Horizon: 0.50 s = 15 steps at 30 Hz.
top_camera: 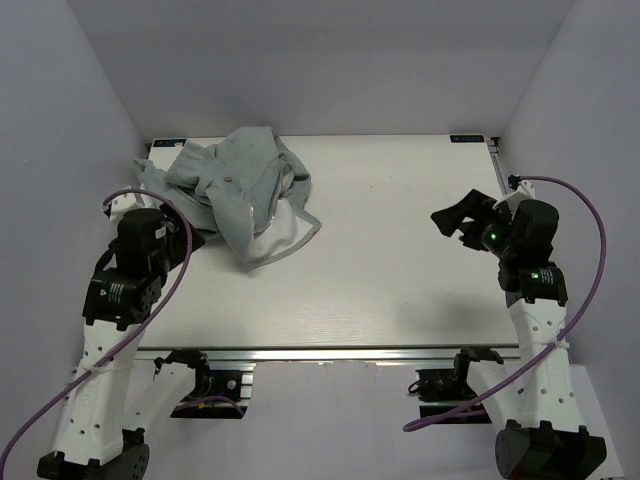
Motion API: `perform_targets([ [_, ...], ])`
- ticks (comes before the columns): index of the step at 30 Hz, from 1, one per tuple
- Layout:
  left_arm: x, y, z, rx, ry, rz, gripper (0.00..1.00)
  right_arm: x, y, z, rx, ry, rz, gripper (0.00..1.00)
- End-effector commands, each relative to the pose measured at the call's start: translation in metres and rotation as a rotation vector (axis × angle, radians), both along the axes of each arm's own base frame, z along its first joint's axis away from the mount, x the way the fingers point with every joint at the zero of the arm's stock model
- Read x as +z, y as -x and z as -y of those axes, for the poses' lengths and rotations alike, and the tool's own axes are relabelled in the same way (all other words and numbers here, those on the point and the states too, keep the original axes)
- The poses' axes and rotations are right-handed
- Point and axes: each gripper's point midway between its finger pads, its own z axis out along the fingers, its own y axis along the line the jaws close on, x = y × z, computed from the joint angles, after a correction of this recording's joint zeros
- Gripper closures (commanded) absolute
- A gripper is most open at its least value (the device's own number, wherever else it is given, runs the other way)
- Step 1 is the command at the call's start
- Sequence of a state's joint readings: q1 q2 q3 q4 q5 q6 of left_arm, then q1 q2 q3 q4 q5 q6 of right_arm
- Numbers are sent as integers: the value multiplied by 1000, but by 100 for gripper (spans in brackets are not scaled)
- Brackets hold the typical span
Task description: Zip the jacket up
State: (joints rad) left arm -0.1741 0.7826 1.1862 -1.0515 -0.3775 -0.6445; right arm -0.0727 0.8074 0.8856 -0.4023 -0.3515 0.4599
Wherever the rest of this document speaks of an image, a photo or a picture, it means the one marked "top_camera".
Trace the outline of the grey zip-up jacket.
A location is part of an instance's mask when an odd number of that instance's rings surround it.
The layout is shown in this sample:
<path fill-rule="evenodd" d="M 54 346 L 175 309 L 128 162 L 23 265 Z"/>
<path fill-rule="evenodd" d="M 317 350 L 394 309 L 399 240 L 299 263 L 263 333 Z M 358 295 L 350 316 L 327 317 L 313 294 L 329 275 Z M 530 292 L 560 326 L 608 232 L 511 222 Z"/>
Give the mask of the grey zip-up jacket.
<path fill-rule="evenodd" d="M 247 270 L 298 251 L 322 226 L 306 210 L 309 171 L 270 127 L 242 127 L 209 146 L 187 140 L 168 169 L 136 165 L 145 189 L 206 240 L 223 240 Z"/>

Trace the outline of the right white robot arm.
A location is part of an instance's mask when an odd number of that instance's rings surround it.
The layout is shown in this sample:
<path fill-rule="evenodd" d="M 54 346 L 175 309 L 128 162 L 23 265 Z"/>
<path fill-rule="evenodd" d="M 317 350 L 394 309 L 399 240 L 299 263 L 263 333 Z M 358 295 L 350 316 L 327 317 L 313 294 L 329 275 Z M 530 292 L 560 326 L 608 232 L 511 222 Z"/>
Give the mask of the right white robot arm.
<path fill-rule="evenodd" d="M 496 200 L 471 190 L 431 216 L 447 236 L 498 260 L 498 283 L 516 330 L 523 362 L 510 380 L 500 356 L 465 348 L 451 374 L 461 397 L 480 396 L 497 430 L 494 455 L 505 479 L 586 479 L 607 457 L 603 438 L 591 434 L 572 385 L 566 326 L 568 294 L 552 262 L 559 213 L 528 185 Z"/>

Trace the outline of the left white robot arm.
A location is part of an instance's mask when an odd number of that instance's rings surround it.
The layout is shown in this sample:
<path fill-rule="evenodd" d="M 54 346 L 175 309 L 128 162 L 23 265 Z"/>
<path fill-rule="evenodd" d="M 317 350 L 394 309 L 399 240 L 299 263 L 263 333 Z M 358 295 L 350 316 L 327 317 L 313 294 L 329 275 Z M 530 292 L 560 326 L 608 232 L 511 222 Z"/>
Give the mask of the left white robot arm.
<path fill-rule="evenodd" d="M 167 200 L 122 214 L 89 282 L 68 423 L 52 452 L 39 460 L 38 477 L 141 479 L 152 427 L 170 418 L 181 401 L 209 392 L 206 355 L 179 349 L 156 359 L 152 384 L 131 407 L 125 405 L 143 333 L 177 290 L 167 282 L 169 274 L 185 275 L 191 254 L 203 243 Z"/>

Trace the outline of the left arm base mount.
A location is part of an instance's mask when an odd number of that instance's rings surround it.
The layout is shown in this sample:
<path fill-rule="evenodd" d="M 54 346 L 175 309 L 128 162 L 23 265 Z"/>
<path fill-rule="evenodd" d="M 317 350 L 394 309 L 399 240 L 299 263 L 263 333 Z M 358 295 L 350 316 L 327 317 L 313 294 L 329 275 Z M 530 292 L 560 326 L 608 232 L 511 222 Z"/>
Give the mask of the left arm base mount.
<path fill-rule="evenodd" d="M 242 396 L 241 370 L 212 369 L 204 352 L 192 349 L 172 350 L 166 357 L 154 359 L 157 378 L 165 365 L 184 364 L 193 371 L 194 389 L 174 408 L 171 417 L 182 419 L 240 420 L 247 407 Z"/>

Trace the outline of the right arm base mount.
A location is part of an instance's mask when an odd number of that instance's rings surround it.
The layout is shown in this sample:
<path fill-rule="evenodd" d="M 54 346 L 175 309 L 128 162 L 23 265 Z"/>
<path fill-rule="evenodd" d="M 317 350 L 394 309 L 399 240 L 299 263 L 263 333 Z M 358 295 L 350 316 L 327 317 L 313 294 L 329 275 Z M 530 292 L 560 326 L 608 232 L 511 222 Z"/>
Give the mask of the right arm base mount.
<path fill-rule="evenodd" d="M 480 361 L 504 364 L 497 351 L 463 347 L 455 355 L 451 368 L 418 370 L 417 379 L 408 386 L 407 393 L 419 400 L 420 417 L 443 414 L 474 398 L 476 392 L 469 387 L 467 375 L 471 363 Z"/>

